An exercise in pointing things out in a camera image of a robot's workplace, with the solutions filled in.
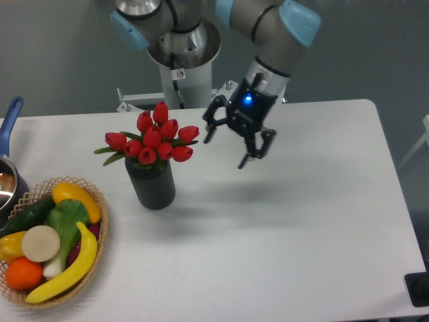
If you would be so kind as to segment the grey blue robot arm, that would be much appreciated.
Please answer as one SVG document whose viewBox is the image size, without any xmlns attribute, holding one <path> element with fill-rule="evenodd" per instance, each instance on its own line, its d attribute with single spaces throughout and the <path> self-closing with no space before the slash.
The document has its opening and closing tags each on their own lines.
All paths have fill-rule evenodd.
<svg viewBox="0 0 429 322">
<path fill-rule="evenodd" d="M 159 66 L 164 99 L 176 109 L 205 108 L 212 136 L 227 125 L 245 140 L 245 159 L 263 158 L 275 138 L 264 119 L 282 100 L 291 73 L 313 42 L 320 16 L 296 1 L 216 1 L 217 16 L 259 49 L 239 86 L 212 95 L 212 62 L 221 47 L 199 1 L 117 1 L 114 30 Z"/>
</svg>

